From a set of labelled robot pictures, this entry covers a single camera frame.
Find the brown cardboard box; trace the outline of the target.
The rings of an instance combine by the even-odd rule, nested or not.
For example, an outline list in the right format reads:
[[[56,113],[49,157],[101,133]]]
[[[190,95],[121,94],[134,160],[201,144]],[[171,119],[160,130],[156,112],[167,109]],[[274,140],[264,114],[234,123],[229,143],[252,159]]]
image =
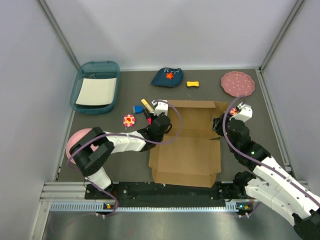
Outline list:
[[[213,119],[228,108],[221,101],[170,100],[172,129],[149,152],[148,166],[155,183],[211,188],[221,172],[219,135]]]

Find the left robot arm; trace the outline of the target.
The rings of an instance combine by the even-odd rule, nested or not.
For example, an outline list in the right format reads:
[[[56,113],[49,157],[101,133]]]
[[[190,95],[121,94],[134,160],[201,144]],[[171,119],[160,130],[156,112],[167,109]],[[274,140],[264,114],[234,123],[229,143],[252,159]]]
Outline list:
[[[103,168],[112,154],[122,152],[145,152],[161,143],[172,128],[168,116],[161,114],[147,127],[130,133],[110,133],[100,127],[85,128],[71,136],[66,146],[66,156],[81,174],[96,185],[102,198],[109,198],[114,191],[112,181]]]

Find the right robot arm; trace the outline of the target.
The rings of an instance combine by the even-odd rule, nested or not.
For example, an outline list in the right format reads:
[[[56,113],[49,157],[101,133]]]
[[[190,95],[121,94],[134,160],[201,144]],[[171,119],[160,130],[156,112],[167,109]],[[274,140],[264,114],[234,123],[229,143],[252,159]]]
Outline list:
[[[212,129],[224,137],[229,150],[247,171],[233,180],[233,192],[263,203],[282,216],[303,240],[320,238],[320,197],[288,172],[261,145],[250,137],[241,115],[223,113],[213,120]]]

